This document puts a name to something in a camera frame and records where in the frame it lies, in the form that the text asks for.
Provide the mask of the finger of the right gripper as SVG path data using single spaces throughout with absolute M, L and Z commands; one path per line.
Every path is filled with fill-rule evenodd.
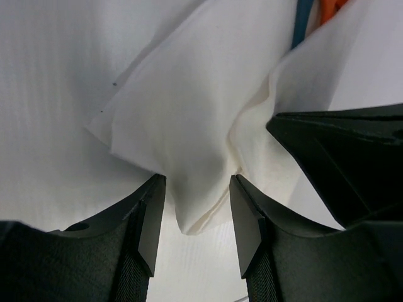
M 343 227 L 402 220 L 402 105 L 278 113 L 266 129 Z

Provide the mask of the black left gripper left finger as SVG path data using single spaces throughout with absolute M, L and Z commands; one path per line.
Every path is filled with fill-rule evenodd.
M 1 222 L 2 301 L 145 301 L 166 195 L 156 174 L 66 230 Z

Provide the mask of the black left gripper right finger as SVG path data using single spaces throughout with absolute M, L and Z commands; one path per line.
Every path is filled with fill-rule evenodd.
M 364 221 L 345 230 L 314 222 L 230 180 L 241 277 L 250 301 L 401 301 L 402 223 Z

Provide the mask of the orange plastic spoon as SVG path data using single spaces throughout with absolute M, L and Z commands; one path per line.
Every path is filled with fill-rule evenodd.
M 320 0 L 319 1 L 319 25 L 328 22 L 348 0 Z

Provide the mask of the blue plastic knife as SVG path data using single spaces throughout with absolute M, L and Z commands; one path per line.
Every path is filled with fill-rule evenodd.
M 297 47 L 305 39 L 306 29 L 313 3 L 314 0 L 297 1 L 291 50 Z

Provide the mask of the white paper napkin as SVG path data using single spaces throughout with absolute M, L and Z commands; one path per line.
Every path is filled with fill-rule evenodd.
M 348 1 L 292 48 L 295 1 L 204 1 L 88 130 L 114 156 L 166 176 L 184 234 L 228 219 L 233 174 L 288 204 L 301 171 L 266 124 L 279 111 L 330 107 L 370 6 Z

